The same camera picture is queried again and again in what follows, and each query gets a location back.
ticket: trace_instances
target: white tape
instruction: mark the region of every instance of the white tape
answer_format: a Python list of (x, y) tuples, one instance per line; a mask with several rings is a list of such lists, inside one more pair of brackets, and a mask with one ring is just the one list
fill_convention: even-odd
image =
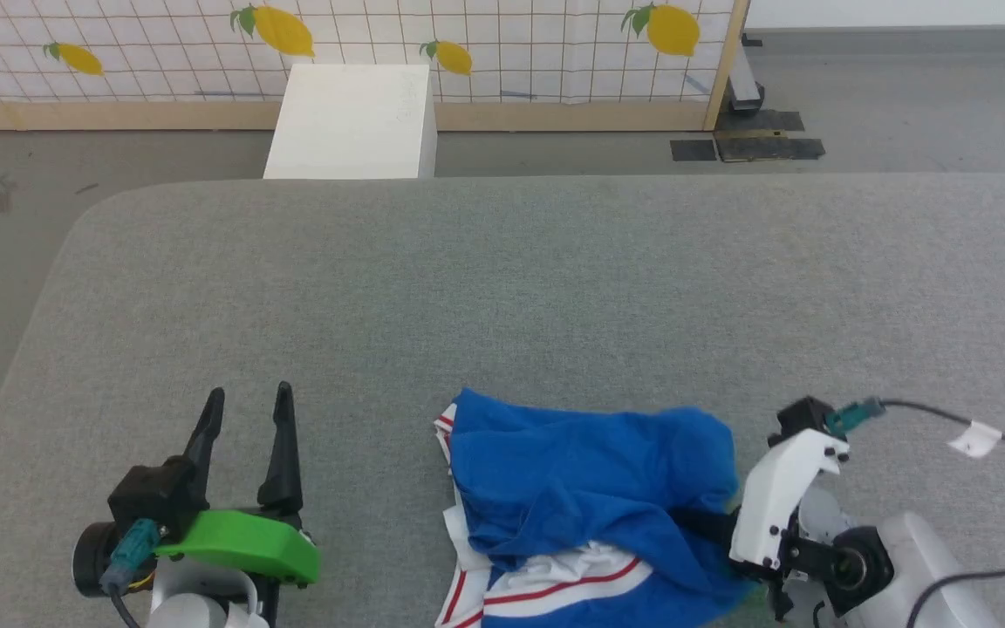
[(949, 446), (973, 458), (982, 458), (1002, 440), (1002, 432), (980, 421), (972, 421), (972, 426), (964, 430), (960, 438), (950, 440)]

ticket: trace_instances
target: grid pattern backdrop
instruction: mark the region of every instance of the grid pattern backdrop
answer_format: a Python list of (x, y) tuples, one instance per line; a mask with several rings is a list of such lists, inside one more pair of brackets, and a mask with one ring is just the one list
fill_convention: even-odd
[[(439, 102), (709, 99), (734, 0), (653, 1), (694, 16), (692, 56), (621, 28), (650, 0), (258, 0), (300, 20), (314, 56), (232, 23), (246, 0), (0, 0), (0, 99), (280, 100), (292, 63), (431, 63)], [(421, 51), (434, 40), (458, 44), (470, 71)], [(102, 74), (72, 66), (75, 47)]]

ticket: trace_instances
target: blue cloth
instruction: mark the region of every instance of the blue cloth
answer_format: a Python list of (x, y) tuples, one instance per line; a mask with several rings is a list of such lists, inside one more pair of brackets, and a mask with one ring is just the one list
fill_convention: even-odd
[(682, 533), (666, 512), (674, 505), (726, 512), (737, 492), (731, 430), (715, 417), (695, 408), (523, 408), (467, 389), (453, 402), (452, 477), (471, 547), (495, 568), (511, 572), (528, 557), (594, 540), (654, 569), (656, 578), (629, 593), (635, 604), (589, 600), (543, 616), (546, 625), (701, 625), (750, 591), (722, 548)]

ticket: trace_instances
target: black cable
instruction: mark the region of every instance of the black cable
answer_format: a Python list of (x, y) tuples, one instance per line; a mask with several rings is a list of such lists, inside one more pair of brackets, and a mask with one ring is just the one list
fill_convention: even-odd
[[(881, 403), (885, 407), (897, 407), (897, 408), (910, 408), (913, 410), (921, 410), (923, 413), (934, 414), (935, 416), (949, 419), (950, 421), (958, 422), (958, 424), (970, 426), (972, 425), (972, 419), (967, 419), (960, 414), (950, 413), (947, 410), (942, 410), (941, 408), (935, 408), (933, 406), (927, 406), (925, 403), (917, 403), (915, 401), (906, 401), (902, 399), (882, 399)], [(1005, 433), (1002, 435), (1002, 441), (1005, 441)], [(957, 573), (955, 576), (948, 576), (937, 580), (933, 585), (926, 587), (921, 596), (918, 596), (918, 600), (914, 603), (914, 608), (910, 609), (910, 620), (906, 623), (906, 628), (915, 628), (917, 624), (918, 616), (922, 615), (922, 608), (925, 606), (926, 601), (934, 596), (934, 593), (939, 592), (947, 585), (956, 584), (956, 582), (964, 582), (966, 580), (994, 580), (996, 578), (1005, 578), (1005, 569), (993, 569), (988, 572), (966, 572)]]
[(824, 603), (816, 603), (813, 607), (813, 628), (821, 628), (821, 609), (824, 608)]
[(127, 628), (142, 628), (135, 621), (135, 616), (128, 611), (127, 604), (123, 602), (123, 596), (120, 596), (119, 592), (112, 589), (108, 591), (108, 595), (111, 597), (111, 604), (116, 605), (116, 611), (119, 612), (119, 617), (123, 618), (123, 623), (127, 625)]

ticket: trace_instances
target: clothing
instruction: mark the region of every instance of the clothing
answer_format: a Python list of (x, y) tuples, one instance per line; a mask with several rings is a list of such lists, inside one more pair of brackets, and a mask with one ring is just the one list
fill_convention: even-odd
[(701, 625), (750, 591), (666, 513), (723, 512), (738, 489), (731, 432), (709, 414), (567, 413), (463, 390), (434, 425), (457, 501), (439, 627)]

